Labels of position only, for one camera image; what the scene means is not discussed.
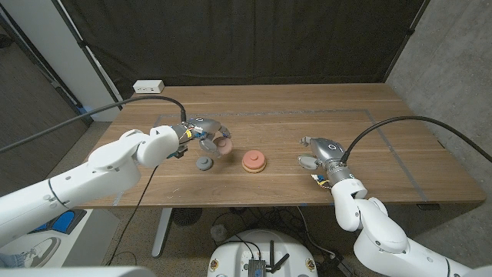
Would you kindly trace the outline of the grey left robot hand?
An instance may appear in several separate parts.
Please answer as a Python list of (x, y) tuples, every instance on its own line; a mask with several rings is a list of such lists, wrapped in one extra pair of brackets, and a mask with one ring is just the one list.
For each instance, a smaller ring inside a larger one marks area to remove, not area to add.
[(225, 125), (209, 118), (190, 118), (186, 122), (173, 125), (178, 136), (178, 150), (170, 157), (179, 159), (188, 150), (188, 143), (197, 139), (202, 150), (220, 158), (231, 151), (227, 146), (231, 134)]

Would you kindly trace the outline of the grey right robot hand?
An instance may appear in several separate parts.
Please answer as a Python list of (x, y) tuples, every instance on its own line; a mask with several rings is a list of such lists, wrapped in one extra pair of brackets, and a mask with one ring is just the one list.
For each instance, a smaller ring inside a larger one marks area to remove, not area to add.
[(303, 137), (300, 143), (312, 152), (311, 155), (298, 156), (298, 163), (301, 167), (308, 170), (322, 167), (331, 185), (354, 178), (351, 170), (341, 163), (345, 151), (339, 143), (326, 138), (312, 137)]

